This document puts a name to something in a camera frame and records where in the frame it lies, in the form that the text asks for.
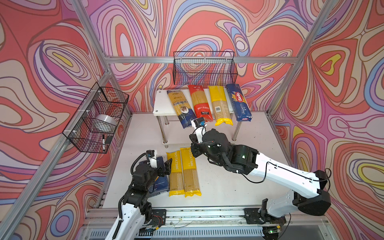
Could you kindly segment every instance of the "swirl pattern wallpaper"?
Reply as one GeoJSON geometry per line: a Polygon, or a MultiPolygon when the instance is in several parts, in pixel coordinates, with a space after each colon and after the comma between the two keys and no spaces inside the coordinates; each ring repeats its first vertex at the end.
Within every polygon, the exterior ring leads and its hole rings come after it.
{"type": "MultiPolygon", "coordinates": [[[[108,56],[173,56],[174,51],[233,50],[236,56],[296,56],[322,1],[84,1],[108,56]]],[[[111,65],[130,110],[152,111],[158,89],[174,86],[173,64],[111,65]]],[[[238,64],[251,110],[267,110],[288,64],[238,64]]]]}
{"type": "MultiPolygon", "coordinates": [[[[81,0],[107,56],[232,50],[297,56],[323,0],[81,0]]],[[[340,239],[384,235],[384,2],[339,0],[272,112],[293,164],[329,167],[340,239]]],[[[0,220],[104,70],[72,0],[0,0],[0,220]]],[[[110,65],[131,111],[153,110],[173,64],[110,65]]],[[[253,111],[266,111],[290,64],[238,63],[253,111]]],[[[68,147],[13,240],[76,239],[124,132],[107,154],[68,147]]]]}
{"type": "Polygon", "coordinates": [[[340,239],[384,239],[383,39],[383,1],[339,1],[273,114],[295,167],[332,170],[340,239]]]}
{"type": "MultiPolygon", "coordinates": [[[[0,1],[0,221],[103,73],[70,1],[0,1]]],[[[13,240],[75,238],[126,122],[107,154],[68,147],[13,240]]]]}

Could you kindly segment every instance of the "barilla spaghetti package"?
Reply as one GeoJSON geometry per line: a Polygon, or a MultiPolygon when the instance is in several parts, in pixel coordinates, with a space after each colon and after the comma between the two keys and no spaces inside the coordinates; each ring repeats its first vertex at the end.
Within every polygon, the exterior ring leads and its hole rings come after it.
{"type": "Polygon", "coordinates": [[[238,122],[251,121],[252,114],[249,110],[247,101],[245,100],[245,97],[240,89],[239,84],[227,84],[227,90],[231,99],[233,111],[235,112],[236,120],[238,122]]]}

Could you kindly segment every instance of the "yellow pasta package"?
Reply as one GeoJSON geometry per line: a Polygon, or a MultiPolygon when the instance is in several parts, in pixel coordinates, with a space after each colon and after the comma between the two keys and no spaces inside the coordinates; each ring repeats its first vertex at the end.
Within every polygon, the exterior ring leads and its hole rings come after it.
{"type": "Polygon", "coordinates": [[[216,118],[215,126],[222,123],[233,125],[224,88],[222,86],[209,86],[209,93],[211,95],[212,107],[216,118]]]}
{"type": "Polygon", "coordinates": [[[199,179],[197,178],[196,161],[190,147],[180,148],[183,163],[185,197],[194,194],[201,196],[199,179]]]}
{"type": "Polygon", "coordinates": [[[172,166],[169,175],[169,196],[184,194],[184,182],[181,166],[180,151],[167,152],[167,159],[172,158],[172,166]]]}

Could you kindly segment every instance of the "wire basket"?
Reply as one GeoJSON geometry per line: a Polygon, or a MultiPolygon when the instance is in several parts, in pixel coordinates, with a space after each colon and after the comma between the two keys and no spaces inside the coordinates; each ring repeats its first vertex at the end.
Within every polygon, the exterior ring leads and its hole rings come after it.
{"type": "Polygon", "coordinates": [[[120,90],[99,87],[70,133],[63,134],[80,152],[107,153],[128,99],[120,90]]]}
{"type": "Polygon", "coordinates": [[[237,68],[233,51],[175,51],[175,85],[225,86],[235,83],[237,68]]]}

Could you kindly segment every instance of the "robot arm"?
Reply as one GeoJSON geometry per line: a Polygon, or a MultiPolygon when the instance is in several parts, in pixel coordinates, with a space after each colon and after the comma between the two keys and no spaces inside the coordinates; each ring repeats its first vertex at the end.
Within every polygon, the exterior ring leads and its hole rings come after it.
{"type": "Polygon", "coordinates": [[[156,159],[156,151],[148,150],[141,154],[132,164],[132,182],[127,192],[119,200],[119,216],[109,231],[106,240],[134,239],[138,232],[152,232],[158,229],[164,220],[152,214],[152,205],[147,202],[149,189],[154,185],[157,177],[170,174],[172,159],[160,165],[156,159]],[[136,163],[146,156],[147,161],[139,163],[136,170],[136,163]]]}
{"type": "Polygon", "coordinates": [[[305,172],[268,158],[256,149],[245,145],[231,145],[224,133],[215,129],[205,132],[203,118],[193,120],[194,133],[191,151],[194,157],[207,156],[211,164],[227,171],[255,175],[290,188],[278,199],[265,199],[260,210],[260,222],[270,222],[285,214],[300,210],[306,214],[321,216],[331,206],[331,198],[324,187],[329,179],[324,171],[305,172]]]}
{"type": "MultiPolygon", "coordinates": [[[[264,199],[258,211],[244,209],[253,214],[246,218],[247,223],[281,225],[286,222],[284,215],[290,212],[300,210],[306,214],[321,216],[330,207],[329,193],[323,190],[329,181],[325,172],[301,171],[270,159],[248,146],[231,145],[224,133],[215,129],[206,131],[203,118],[194,119],[192,126],[195,130],[189,137],[194,157],[204,154],[211,164],[222,166],[227,171],[242,174],[245,178],[246,175],[263,177],[261,182],[269,179],[291,189],[280,198],[264,199]]],[[[153,150],[143,153],[134,161],[131,167],[132,182],[119,201],[119,216],[106,240],[131,240],[138,232],[154,231],[164,224],[165,219],[152,213],[151,203],[147,199],[150,186],[158,176],[170,173],[171,164],[172,160],[168,160],[163,167],[158,166],[153,150]],[[147,162],[140,163],[134,172],[135,164],[144,156],[147,157],[147,162]],[[147,227],[143,229],[142,226],[146,223],[147,227]]]]}

